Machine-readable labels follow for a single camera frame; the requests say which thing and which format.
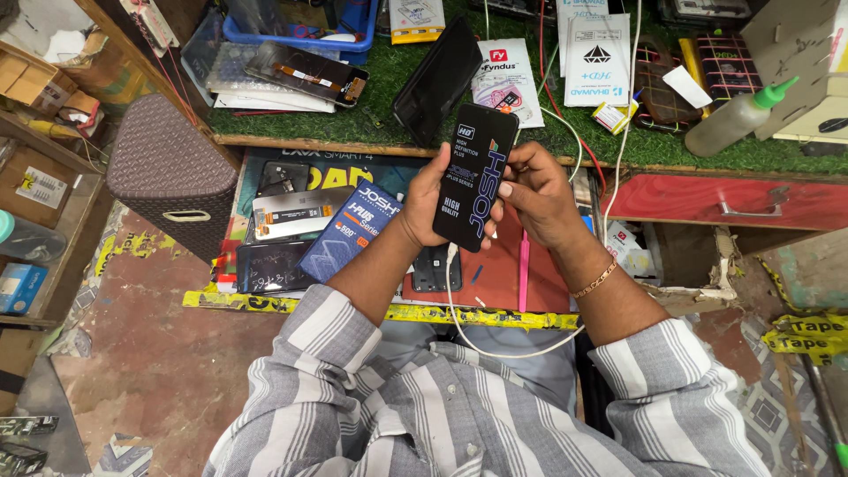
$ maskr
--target gold bracelet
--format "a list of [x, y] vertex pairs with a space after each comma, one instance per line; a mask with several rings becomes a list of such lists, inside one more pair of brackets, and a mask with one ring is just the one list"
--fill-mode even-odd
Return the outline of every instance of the gold bracelet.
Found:
[[615, 258], [613, 258], [612, 259], [612, 265], [610, 265], [610, 267], [607, 268], [606, 271], [601, 273], [600, 277], [598, 277], [597, 280], [593, 281], [592, 283], [589, 284], [588, 287], [578, 291], [577, 293], [572, 293], [571, 296], [573, 296], [574, 298], [582, 298], [582, 297], [586, 296], [586, 294], [588, 292], [596, 289], [598, 287], [598, 285], [603, 283], [604, 280], [606, 280], [606, 278], [610, 276], [610, 273], [612, 273], [612, 271], [616, 269], [616, 267], [618, 267], [618, 261]]

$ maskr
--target hand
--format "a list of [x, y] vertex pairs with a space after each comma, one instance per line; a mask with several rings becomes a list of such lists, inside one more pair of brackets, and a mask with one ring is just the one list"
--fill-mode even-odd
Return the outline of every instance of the hand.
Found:
[[[410, 191], [406, 195], [406, 204], [398, 213], [398, 220], [413, 244], [418, 247], [441, 245], [447, 242], [432, 230], [432, 220], [438, 208], [438, 190], [444, 171], [450, 162], [450, 144], [442, 143], [438, 156], [430, 164], [422, 167], [418, 175], [410, 182]], [[492, 218], [483, 227], [486, 237], [481, 247], [487, 250], [492, 246], [492, 235], [504, 218], [504, 201], [497, 199], [492, 205]]]
[[498, 195], [516, 208], [527, 234], [540, 245], [556, 250], [583, 226], [568, 176], [554, 156], [539, 143], [524, 143], [512, 149], [509, 170]]

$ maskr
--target wooden desk edge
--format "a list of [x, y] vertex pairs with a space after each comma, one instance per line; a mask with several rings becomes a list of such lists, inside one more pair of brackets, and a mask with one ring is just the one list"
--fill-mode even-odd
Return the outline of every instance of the wooden desk edge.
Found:
[[[408, 157], [430, 158], [435, 157], [437, 149], [417, 148], [408, 144], [380, 145], [368, 143], [332, 143], [319, 139], [280, 139], [278, 137], [247, 136], [242, 134], [215, 134], [218, 144], [231, 146], [252, 146], [260, 148], [279, 149], [309, 149], [316, 151], [332, 151], [359, 154], [389, 154], [403, 155]], [[574, 166], [575, 160], [571, 156], [559, 156], [556, 161], [563, 166]], [[611, 169], [615, 164], [599, 161], [601, 167]], [[583, 166], [591, 166], [591, 160], [583, 160]], [[848, 184], [848, 176], [825, 174], [821, 172], [776, 172], [776, 171], [744, 171], [733, 169], [706, 169], [698, 166], [664, 166], [647, 165], [631, 166], [622, 164], [622, 177], [631, 177], [636, 174], [671, 174], [677, 176], [703, 176], [703, 177], [726, 177], [744, 179], [764, 179], [774, 181], [801, 181], [801, 182], [824, 182], [835, 184]]]

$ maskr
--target man's left hand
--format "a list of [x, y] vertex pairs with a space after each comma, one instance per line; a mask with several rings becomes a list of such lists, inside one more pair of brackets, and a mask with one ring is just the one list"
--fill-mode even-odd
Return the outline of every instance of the man's left hand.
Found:
[[[430, 164], [421, 168], [418, 175], [410, 182], [410, 191], [406, 196], [406, 204], [398, 214], [398, 220], [404, 226], [410, 241], [418, 247], [441, 245], [447, 242], [445, 238], [432, 230], [432, 221], [438, 208], [438, 191], [441, 187], [442, 175], [450, 163], [450, 144], [442, 143], [438, 156]], [[492, 236], [504, 218], [504, 201], [497, 199], [492, 205], [492, 218], [486, 222], [481, 247], [491, 248]]]

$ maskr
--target pink pry tool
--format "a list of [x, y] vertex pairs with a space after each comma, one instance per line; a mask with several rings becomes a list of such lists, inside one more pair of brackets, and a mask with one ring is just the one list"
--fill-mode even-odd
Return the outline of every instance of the pink pry tool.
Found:
[[530, 268], [530, 241], [527, 230], [522, 235], [521, 256], [518, 261], [518, 311], [527, 311], [527, 270]]

